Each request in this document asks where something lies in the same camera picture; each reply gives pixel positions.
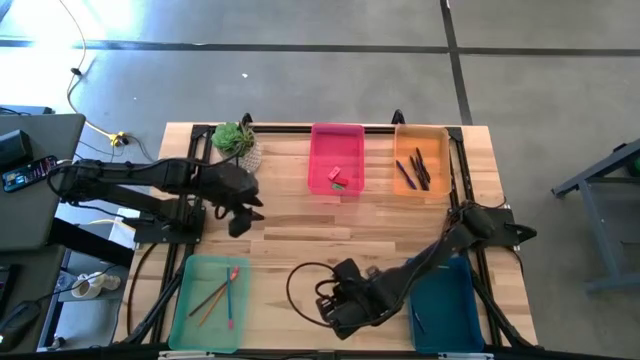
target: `wooden tabletop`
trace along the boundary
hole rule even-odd
[[[192,126],[192,123],[168,123],[160,157],[185,156]],[[462,130],[476,201],[496,206],[502,202],[503,194],[489,129],[463,126]],[[449,198],[434,201],[393,195],[393,135],[366,135],[366,181],[359,197],[310,194],[307,188],[310,134],[257,136],[263,145],[263,157],[256,177],[260,183],[259,198],[265,204],[258,210],[266,220],[254,222],[250,231],[233,239],[227,234],[226,220],[215,220],[209,207],[202,242],[195,250],[197,254],[247,257],[251,261],[251,296],[241,347],[413,350],[406,306],[383,325],[362,328],[342,341],[332,330],[305,321],[291,309],[285,296],[285,281],[293,267],[306,261],[336,264],[351,257],[360,269],[403,264],[437,240],[450,206]],[[457,183],[461,184],[455,151],[452,154]],[[166,197],[158,191],[153,194]],[[143,246],[136,252],[114,341],[126,336],[126,301],[131,278],[145,249]],[[167,245],[158,245],[140,271],[132,301],[134,327],[158,297],[167,249]],[[536,343],[517,259],[506,250],[491,248],[487,250],[487,260],[496,302],[520,334]],[[316,319],[313,287],[329,277],[326,269],[307,268],[292,280],[291,293],[296,305]],[[163,340],[171,328],[175,300],[176,296],[167,306]],[[490,343],[486,312],[477,297],[476,302],[483,336]]]

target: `red eraser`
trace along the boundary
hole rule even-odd
[[[342,186],[347,186],[349,184],[349,180],[341,177],[336,177],[335,179],[333,179],[333,182]]]
[[[337,166],[334,167],[333,170],[331,170],[331,172],[329,173],[329,180],[335,179],[339,173],[340,173],[340,168]]]

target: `concrete floor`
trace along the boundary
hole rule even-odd
[[[66,112],[68,68],[80,51],[64,45],[77,33],[56,1],[26,4],[33,1],[14,0],[0,23],[0,38],[42,43],[0,48],[0,79],[12,84],[0,87],[0,102]],[[461,46],[640,48],[635,0],[450,4]],[[447,43],[437,0],[100,0],[70,8],[91,39]],[[90,70],[73,96],[76,106],[109,131],[140,137],[152,154],[168,121],[235,121],[247,111],[256,121],[387,123],[401,108],[410,123],[461,123],[444,54],[90,51],[88,60],[85,70]],[[540,344],[639,358],[640,292],[585,294],[583,283],[604,269],[580,196],[556,200],[549,190],[638,137],[640,58],[462,56],[461,62],[473,122],[490,127],[509,203],[519,222],[539,232],[523,246],[522,257]],[[110,151],[89,129],[82,139]],[[78,154],[109,158],[83,145]],[[118,159],[144,161],[135,147]],[[64,207],[58,215],[73,222],[102,218]],[[65,311],[79,318],[88,310]],[[104,319],[96,322],[107,323]],[[83,332],[89,345],[104,344],[111,334],[110,329]]]

